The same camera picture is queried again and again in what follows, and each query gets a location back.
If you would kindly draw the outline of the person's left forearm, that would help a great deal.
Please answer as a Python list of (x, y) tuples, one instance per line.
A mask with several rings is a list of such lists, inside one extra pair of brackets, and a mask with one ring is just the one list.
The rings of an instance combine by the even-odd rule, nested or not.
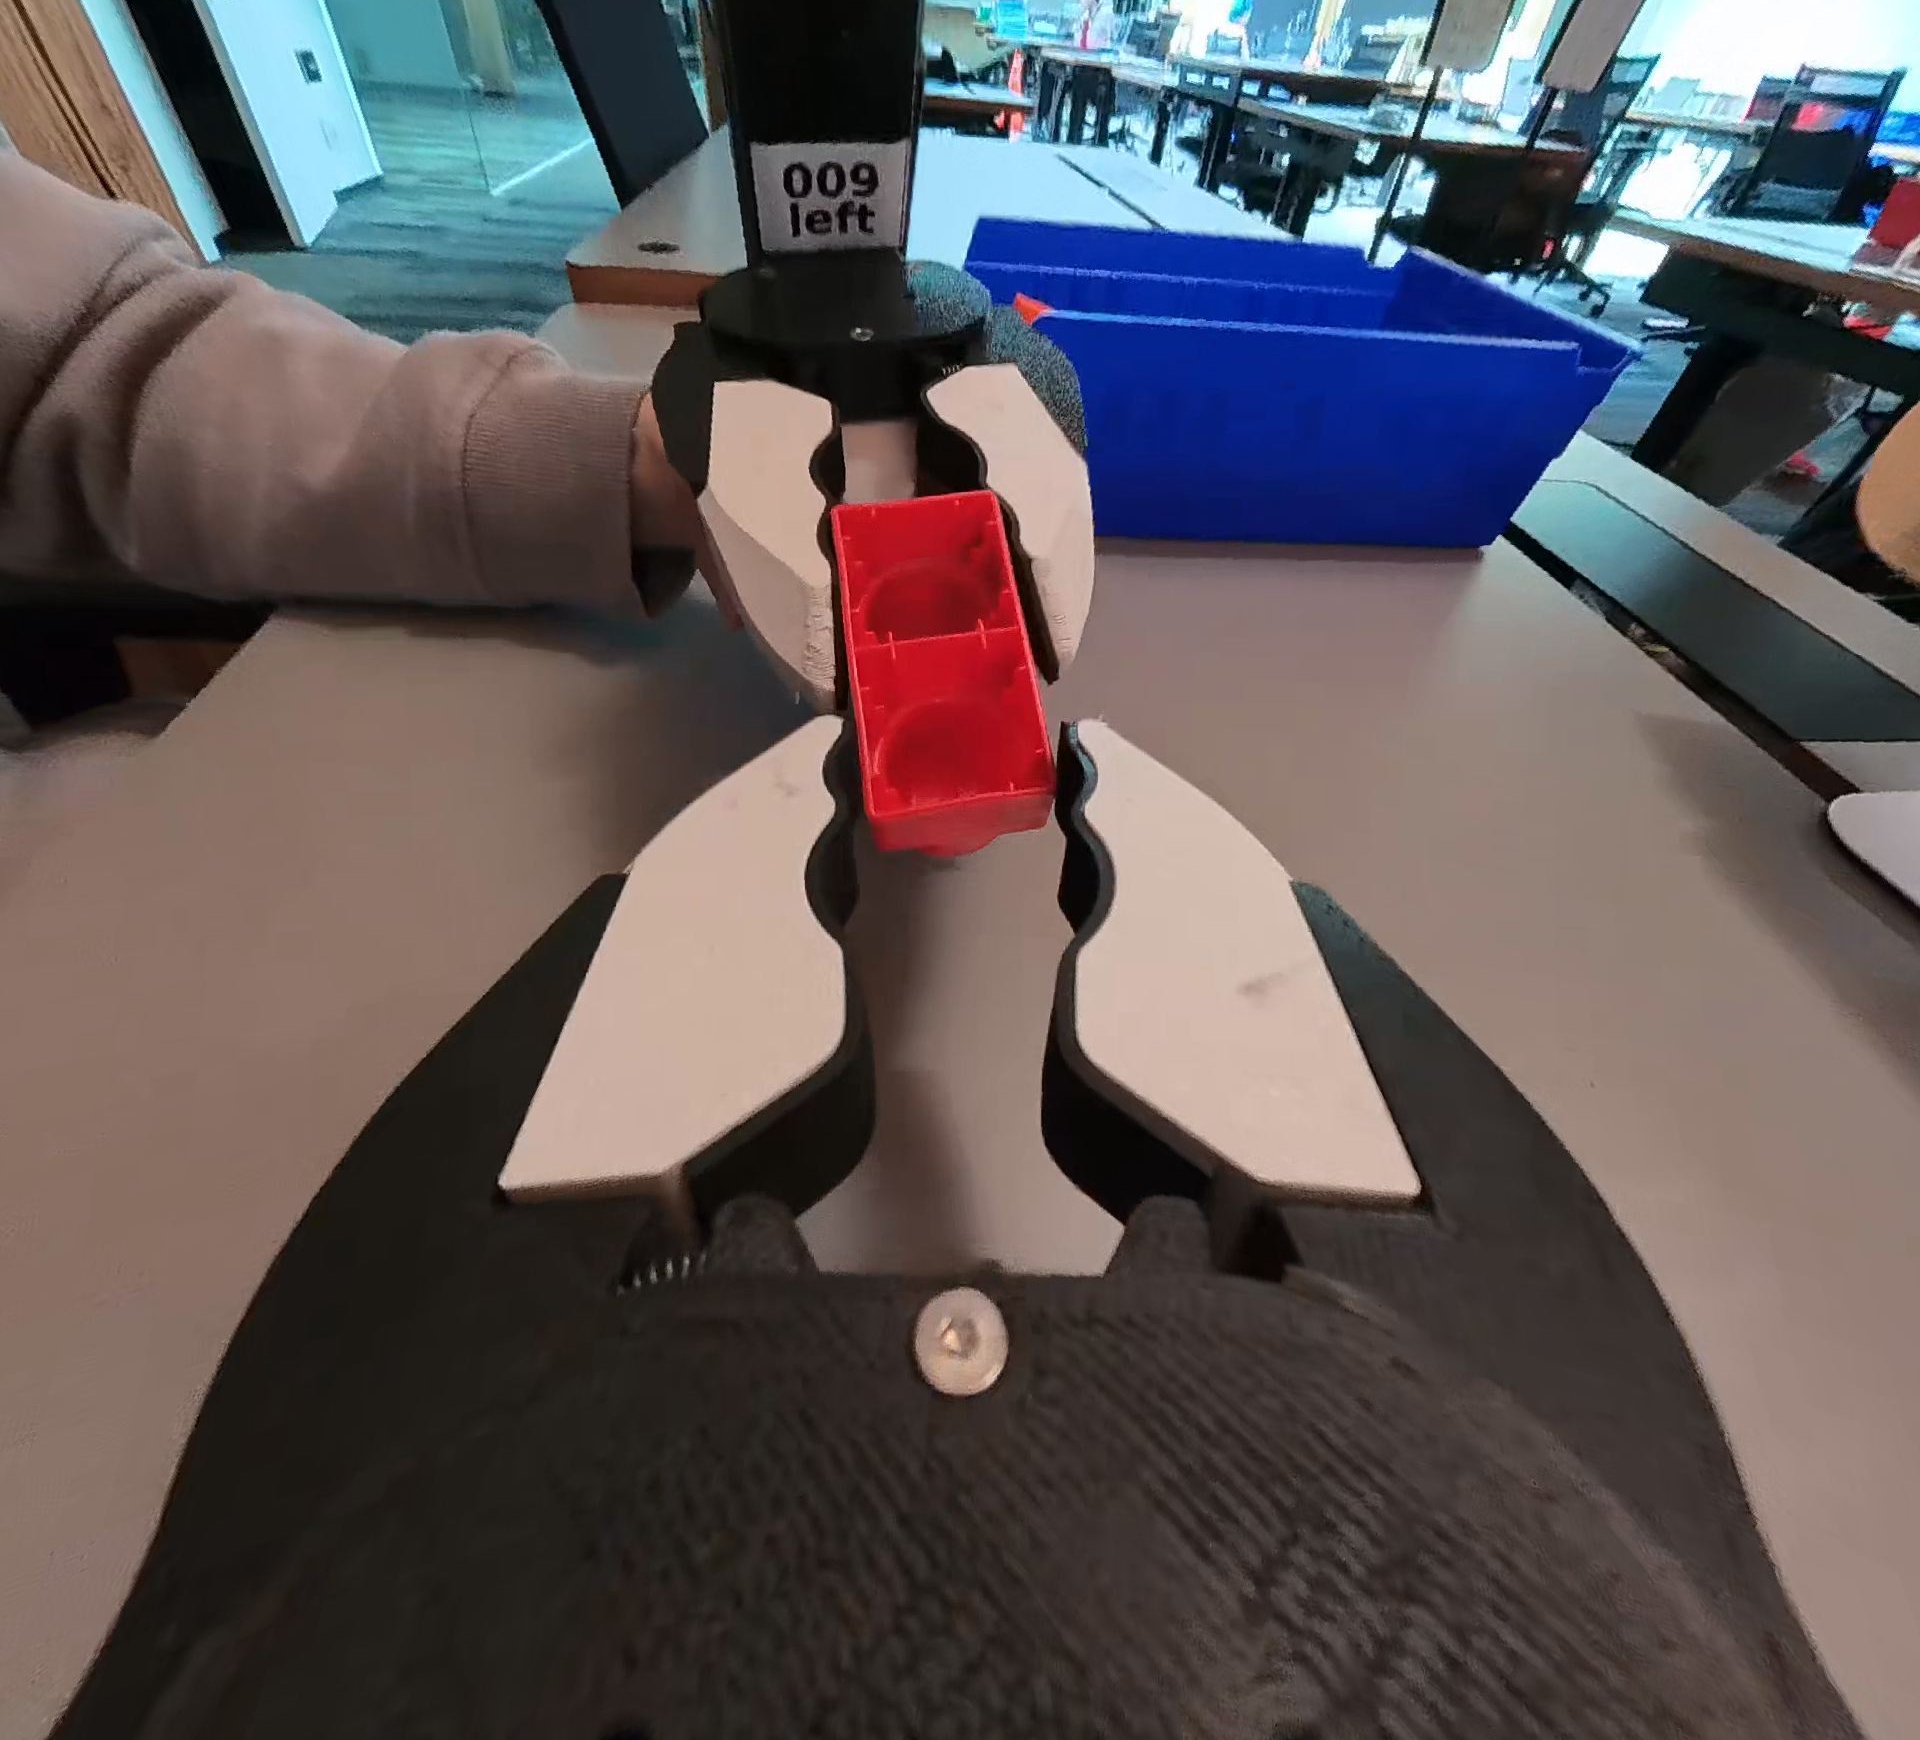
[(400, 346), (5, 150), (9, 576), (655, 618), (645, 393), (509, 331)]

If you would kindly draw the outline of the grey desk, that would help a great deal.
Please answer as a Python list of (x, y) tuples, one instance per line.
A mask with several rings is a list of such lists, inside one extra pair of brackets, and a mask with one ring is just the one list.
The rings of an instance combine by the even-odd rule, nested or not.
[[(1327, 888), (1601, 1192), (1873, 1737), (1916, 1737), (1916, 924), (1510, 545), (1135, 550), (1056, 704)], [(599, 874), (796, 722), (657, 628), (269, 623), (5, 888), (5, 1737), (42, 1737), (293, 1224)]]

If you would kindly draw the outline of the person's left hand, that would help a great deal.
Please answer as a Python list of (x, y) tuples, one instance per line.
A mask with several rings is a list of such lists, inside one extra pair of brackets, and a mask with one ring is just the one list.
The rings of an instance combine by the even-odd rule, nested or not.
[(638, 408), (628, 467), (632, 571), (648, 614), (681, 599), (702, 569), (697, 498), (668, 460), (650, 396)]

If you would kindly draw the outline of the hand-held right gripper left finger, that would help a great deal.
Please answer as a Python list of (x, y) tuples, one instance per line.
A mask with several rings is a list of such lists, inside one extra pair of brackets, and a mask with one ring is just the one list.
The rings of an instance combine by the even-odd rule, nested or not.
[(500, 1171), (507, 1200), (801, 1215), (852, 1175), (876, 1122), (847, 948), (856, 767), (847, 721), (809, 721), (638, 852)]

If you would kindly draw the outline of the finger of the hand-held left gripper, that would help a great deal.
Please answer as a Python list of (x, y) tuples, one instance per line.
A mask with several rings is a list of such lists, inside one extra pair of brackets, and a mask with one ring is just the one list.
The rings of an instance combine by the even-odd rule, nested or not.
[(699, 512), (732, 602), (760, 653), (819, 714), (841, 699), (838, 596), (815, 466), (836, 436), (827, 400), (768, 379), (712, 393)]
[(923, 402), (1002, 507), (1034, 652), (1056, 682), (1080, 649), (1094, 593), (1087, 463), (1015, 366), (963, 367), (926, 387)]

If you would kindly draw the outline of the blue plastic bin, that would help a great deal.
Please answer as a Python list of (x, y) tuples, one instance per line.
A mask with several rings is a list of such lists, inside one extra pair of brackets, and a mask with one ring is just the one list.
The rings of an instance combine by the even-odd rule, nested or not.
[(1108, 539), (1485, 548), (1639, 358), (1421, 250), (983, 216), (964, 270), (1071, 363)]

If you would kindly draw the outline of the red toy brick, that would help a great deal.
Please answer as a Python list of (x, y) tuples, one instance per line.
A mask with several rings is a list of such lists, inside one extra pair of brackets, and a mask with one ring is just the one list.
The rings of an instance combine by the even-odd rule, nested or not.
[(831, 532), (879, 851), (959, 861), (1040, 829), (1056, 769), (998, 499), (847, 503)]

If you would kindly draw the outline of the wooden document stand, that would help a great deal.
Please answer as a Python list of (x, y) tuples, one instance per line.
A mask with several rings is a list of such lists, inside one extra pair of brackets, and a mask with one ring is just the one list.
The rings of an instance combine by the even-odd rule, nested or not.
[[(1889, 432), (1868, 463), (1857, 514), (1871, 553), (1916, 588), (1919, 410)], [(1858, 865), (1919, 908), (1919, 793), (1844, 797), (1829, 809), (1829, 829)]]

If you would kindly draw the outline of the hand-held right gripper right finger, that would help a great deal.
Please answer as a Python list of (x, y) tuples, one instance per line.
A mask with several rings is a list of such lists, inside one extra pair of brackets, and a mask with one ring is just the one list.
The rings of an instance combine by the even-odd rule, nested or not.
[(1054, 1165), (1110, 1215), (1152, 1196), (1416, 1208), (1417, 1168), (1283, 863), (1108, 722), (1069, 722), (1059, 779)]

